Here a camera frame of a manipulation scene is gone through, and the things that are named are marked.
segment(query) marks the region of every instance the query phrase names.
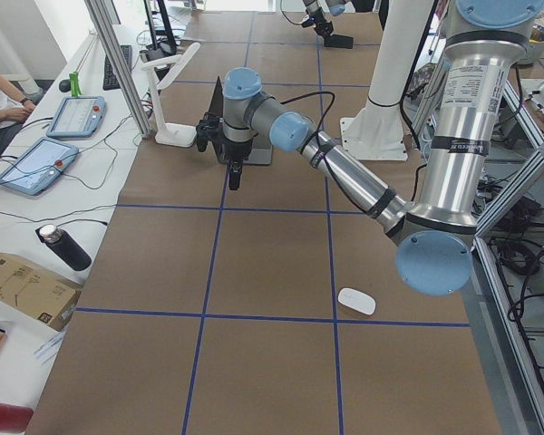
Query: cardboard box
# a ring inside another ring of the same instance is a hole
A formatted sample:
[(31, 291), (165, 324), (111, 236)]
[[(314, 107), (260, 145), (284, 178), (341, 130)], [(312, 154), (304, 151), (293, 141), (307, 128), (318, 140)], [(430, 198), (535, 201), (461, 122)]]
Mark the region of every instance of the cardboard box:
[(81, 287), (21, 256), (0, 253), (0, 300), (60, 331)]

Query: green object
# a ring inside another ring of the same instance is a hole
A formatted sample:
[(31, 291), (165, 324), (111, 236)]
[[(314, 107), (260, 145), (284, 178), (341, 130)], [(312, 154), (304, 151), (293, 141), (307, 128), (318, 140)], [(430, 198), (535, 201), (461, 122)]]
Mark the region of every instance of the green object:
[(71, 72), (69, 74), (69, 79), (71, 79), (71, 95), (73, 97), (78, 97), (82, 95), (81, 88), (79, 87), (79, 73), (77, 71)]

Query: black bottle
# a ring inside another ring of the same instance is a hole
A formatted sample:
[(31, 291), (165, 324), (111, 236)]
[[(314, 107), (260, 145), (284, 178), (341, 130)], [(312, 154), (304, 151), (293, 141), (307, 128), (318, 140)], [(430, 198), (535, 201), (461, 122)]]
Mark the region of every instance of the black bottle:
[(81, 271), (91, 265), (89, 255), (63, 229), (55, 225), (45, 225), (40, 228), (38, 234), (44, 243), (72, 269)]

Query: thermos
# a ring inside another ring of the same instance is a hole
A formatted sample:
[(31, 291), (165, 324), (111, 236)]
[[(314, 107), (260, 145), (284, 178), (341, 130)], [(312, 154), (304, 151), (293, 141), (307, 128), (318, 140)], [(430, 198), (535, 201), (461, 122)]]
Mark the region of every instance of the thermos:
[(33, 410), (25, 406), (0, 403), (0, 432), (20, 433), (26, 430)]
[(45, 225), (39, 229), (38, 234), (44, 243), (72, 269), (80, 271), (91, 265), (89, 255), (63, 229), (55, 225)]

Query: blue joint cap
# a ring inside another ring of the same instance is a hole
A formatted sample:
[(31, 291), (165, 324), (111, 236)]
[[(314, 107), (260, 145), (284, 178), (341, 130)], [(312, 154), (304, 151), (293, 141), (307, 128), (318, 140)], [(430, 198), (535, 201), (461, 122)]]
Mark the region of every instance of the blue joint cap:
[(395, 264), (401, 279), (425, 295), (449, 295), (470, 279), (470, 249), (459, 238), (427, 230), (408, 236), (397, 248)]
[(249, 68), (235, 68), (226, 74), (224, 97), (229, 100), (245, 100), (262, 91), (262, 79)]
[(544, 0), (455, 0), (465, 21), (485, 29), (506, 29), (534, 18)]
[(341, 13), (345, 11), (345, 9), (346, 9), (345, 5), (335, 5), (335, 6), (330, 6), (328, 8), (332, 16), (339, 16)]
[(287, 111), (278, 116), (268, 137), (270, 142), (284, 151), (294, 151), (300, 147), (308, 134), (308, 123), (295, 111)]

